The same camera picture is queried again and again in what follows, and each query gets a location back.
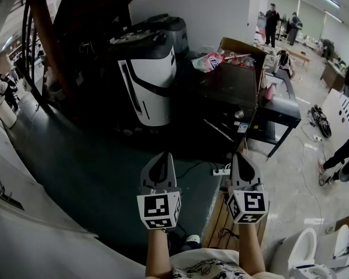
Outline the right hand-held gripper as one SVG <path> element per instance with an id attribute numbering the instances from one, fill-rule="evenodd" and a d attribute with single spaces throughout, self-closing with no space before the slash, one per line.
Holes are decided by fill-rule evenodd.
<path id="1" fill-rule="evenodd" d="M 226 206 L 235 224 L 254 224 L 267 215 L 269 197 L 261 183 L 259 166 L 248 156 L 236 152 L 230 171 Z"/>

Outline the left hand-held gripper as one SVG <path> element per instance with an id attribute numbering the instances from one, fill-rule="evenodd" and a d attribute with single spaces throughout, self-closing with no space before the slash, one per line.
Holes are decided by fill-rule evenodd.
<path id="1" fill-rule="evenodd" d="M 162 152 L 141 171 L 137 196 L 140 219 L 147 229 L 168 229 L 177 225 L 181 209 L 181 188 L 177 186 L 173 157 Z"/>

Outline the pink snack bag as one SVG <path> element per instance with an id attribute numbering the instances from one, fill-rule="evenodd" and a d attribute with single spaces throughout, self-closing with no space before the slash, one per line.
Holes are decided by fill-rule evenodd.
<path id="1" fill-rule="evenodd" d="M 221 64 L 225 56 L 218 52 L 212 52 L 191 61 L 193 68 L 203 73 L 209 73 Z"/>

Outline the wooden slat board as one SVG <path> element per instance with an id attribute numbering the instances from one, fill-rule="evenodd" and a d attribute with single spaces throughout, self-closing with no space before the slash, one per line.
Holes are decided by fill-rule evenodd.
<path id="1" fill-rule="evenodd" d="M 237 224 L 233 223 L 228 210 L 226 191 L 219 191 L 213 202 L 213 209 L 201 238 L 203 248 L 230 249 L 239 251 L 240 240 Z"/>

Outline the person's leg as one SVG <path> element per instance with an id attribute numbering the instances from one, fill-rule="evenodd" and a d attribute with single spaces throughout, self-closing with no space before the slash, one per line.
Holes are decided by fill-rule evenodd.
<path id="1" fill-rule="evenodd" d="M 174 254 L 182 253 L 185 251 L 195 250 L 202 248 L 201 244 L 197 243 L 182 243 L 176 250 L 174 250 Z"/>

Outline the black metal table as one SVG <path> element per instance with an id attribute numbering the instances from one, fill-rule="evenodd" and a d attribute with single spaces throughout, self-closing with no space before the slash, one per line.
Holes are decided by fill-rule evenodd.
<path id="1" fill-rule="evenodd" d="M 273 95 L 270 100 L 265 99 L 267 89 L 261 88 L 259 90 L 257 110 L 259 119 L 268 123 L 265 133 L 259 135 L 258 140 L 274 146 L 268 154 L 268 158 L 273 156 L 301 121 L 300 109 L 287 72 L 281 69 L 276 73 L 272 71 L 273 69 L 268 70 L 268 76 L 277 85 L 273 87 Z M 287 127 L 279 140 L 275 139 L 276 124 Z"/>

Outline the pink spray bottle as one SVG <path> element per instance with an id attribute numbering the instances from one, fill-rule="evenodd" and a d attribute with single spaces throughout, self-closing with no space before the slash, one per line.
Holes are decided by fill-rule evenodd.
<path id="1" fill-rule="evenodd" d="M 276 88 L 276 83 L 272 83 L 265 91 L 264 98 L 270 101 L 273 98 L 274 88 Z"/>

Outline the white toilet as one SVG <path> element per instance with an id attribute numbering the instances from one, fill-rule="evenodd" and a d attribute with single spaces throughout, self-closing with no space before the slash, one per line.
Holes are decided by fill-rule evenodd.
<path id="1" fill-rule="evenodd" d="M 317 236 L 313 228 L 285 238 L 274 252 L 270 272 L 288 278 L 292 268 L 314 265 L 316 246 Z"/>
<path id="2" fill-rule="evenodd" d="M 335 232 L 335 243 L 330 260 L 330 268 L 336 269 L 349 265 L 349 227 L 342 225 Z"/>

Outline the person's printed white shirt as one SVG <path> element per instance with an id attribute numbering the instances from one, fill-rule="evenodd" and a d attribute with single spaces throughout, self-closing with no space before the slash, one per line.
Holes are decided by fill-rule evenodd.
<path id="1" fill-rule="evenodd" d="M 229 249 L 200 248 L 170 257 L 173 279 L 284 279 L 262 272 L 249 275 L 239 266 L 239 253 Z"/>

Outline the white and black appliance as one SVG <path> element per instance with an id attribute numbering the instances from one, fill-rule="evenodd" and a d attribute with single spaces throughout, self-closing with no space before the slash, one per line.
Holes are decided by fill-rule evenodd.
<path id="1" fill-rule="evenodd" d="M 176 76 L 173 40 L 162 31 L 133 33 L 112 43 L 138 120 L 148 127 L 170 122 L 170 87 Z"/>

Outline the white board panel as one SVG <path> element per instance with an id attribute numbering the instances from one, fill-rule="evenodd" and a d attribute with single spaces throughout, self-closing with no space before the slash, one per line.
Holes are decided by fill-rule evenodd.
<path id="1" fill-rule="evenodd" d="M 332 135 L 344 134 L 349 137 L 349 98 L 335 89 L 331 89 L 322 110 L 326 116 Z"/>

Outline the wooden bench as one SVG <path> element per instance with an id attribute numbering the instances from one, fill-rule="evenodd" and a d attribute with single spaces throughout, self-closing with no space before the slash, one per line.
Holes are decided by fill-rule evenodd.
<path id="1" fill-rule="evenodd" d="M 288 49 L 287 52 L 292 57 L 302 60 L 303 61 L 303 64 L 302 64 L 303 66 L 307 65 L 307 67 L 309 67 L 309 63 L 310 63 L 311 60 L 306 55 L 304 55 L 302 52 L 296 52 L 296 51 L 292 51 L 290 49 Z"/>

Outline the wooden desk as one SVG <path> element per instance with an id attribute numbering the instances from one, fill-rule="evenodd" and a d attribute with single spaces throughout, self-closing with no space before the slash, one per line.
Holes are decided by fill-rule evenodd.
<path id="1" fill-rule="evenodd" d="M 334 89 L 341 92 L 344 87 L 344 78 L 341 70 L 333 62 L 327 61 L 320 79 L 325 82 L 328 90 Z"/>

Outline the grey appliance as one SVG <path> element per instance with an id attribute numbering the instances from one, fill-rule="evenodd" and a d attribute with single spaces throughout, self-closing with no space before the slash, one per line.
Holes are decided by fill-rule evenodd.
<path id="1" fill-rule="evenodd" d="M 187 26 L 181 17 L 170 16 L 167 13 L 149 17 L 135 24 L 134 31 L 162 30 L 173 41 L 174 53 L 177 60 L 182 60 L 189 52 Z"/>

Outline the white bin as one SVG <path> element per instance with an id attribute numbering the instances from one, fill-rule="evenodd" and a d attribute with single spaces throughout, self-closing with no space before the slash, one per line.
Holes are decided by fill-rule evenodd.
<path id="1" fill-rule="evenodd" d="M 17 121 L 17 116 L 13 112 L 13 110 L 9 107 L 5 98 L 0 98 L 0 119 L 7 126 L 7 128 L 11 128 Z"/>

